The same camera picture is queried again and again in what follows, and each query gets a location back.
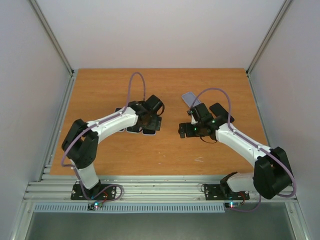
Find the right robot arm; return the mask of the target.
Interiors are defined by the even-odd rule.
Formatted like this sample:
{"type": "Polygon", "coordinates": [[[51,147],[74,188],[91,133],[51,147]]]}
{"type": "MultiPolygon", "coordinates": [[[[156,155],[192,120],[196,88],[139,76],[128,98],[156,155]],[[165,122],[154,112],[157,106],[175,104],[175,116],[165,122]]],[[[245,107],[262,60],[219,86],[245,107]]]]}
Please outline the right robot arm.
{"type": "Polygon", "coordinates": [[[210,107],[198,104],[187,114],[191,121],[179,124],[180,138],[209,137],[234,150],[253,167],[252,173],[232,172],[220,180],[220,191],[225,198],[232,198],[238,192],[257,191],[270,200],[294,185],[285,150],[263,145],[237,130],[232,124],[234,118],[219,103],[210,107]]]}

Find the lavender phone case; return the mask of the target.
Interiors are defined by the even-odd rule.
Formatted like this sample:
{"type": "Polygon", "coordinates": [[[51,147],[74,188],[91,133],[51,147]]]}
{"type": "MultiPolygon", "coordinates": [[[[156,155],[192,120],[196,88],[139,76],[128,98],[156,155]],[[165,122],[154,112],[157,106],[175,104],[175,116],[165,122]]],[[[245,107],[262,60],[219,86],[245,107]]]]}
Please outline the lavender phone case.
{"type": "MultiPolygon", "coordinates": [[[[122,108],[120,108],[120,107],[117,107],[117,108],[115,108],[115,110],[114,110],[114,112],[116,113],[116,112],[118,112],[118,111],[120,111],[122,108]]],[[[119,133],[123,133],[125,131],[125,129],[124,128],[122,128],[121,130],[119,130],[118,132],[119,133]]]]}

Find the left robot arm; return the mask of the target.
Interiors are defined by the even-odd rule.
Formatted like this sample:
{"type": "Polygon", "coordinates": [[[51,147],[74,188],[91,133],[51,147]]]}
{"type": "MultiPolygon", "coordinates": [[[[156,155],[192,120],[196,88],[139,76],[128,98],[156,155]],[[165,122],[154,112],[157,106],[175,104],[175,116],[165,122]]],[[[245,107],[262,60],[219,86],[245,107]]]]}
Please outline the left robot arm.
{"type": "Polygon", "coordinates": [[[126,106],[103,118],[85,122],[77,119],[71,125],[63,143],[61,165],[66,167],[65,158],[71,161],[68,166],[77,173],[83,185],[83,194],[96,199],[101,193],[100,180],[96,174],[94,160],[98,145],[119,132],[131,127],[139,130],[159,131],[164,112],[164,103],[155,95],[147,100],[131,101],[126,106]]]}

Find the light blue phone case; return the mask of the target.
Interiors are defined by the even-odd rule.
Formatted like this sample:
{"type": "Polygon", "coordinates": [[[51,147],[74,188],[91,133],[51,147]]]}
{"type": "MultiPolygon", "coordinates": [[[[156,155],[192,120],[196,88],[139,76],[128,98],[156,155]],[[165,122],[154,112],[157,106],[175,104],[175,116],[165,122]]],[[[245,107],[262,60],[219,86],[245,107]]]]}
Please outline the light blue phone case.
{"type": "Polygon", "coordinates": [[[130,134],[139,134],[143,129],[141,127],[127,127],[126,129],[127,133],[130,134]]]}

